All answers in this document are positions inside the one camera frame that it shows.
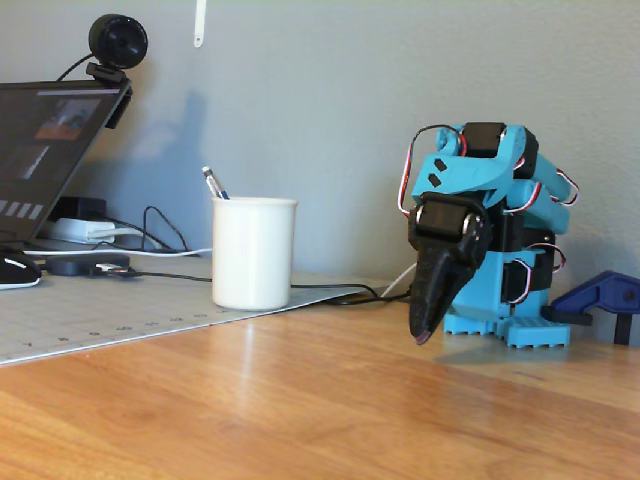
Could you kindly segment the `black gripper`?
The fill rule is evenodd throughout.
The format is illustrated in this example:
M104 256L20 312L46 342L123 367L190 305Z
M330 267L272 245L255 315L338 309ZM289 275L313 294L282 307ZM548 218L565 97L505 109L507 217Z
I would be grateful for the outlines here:
M492 223L475 195L425 192L409 213L408 238L418 252L409 329L422 345L482 265L493 240Z

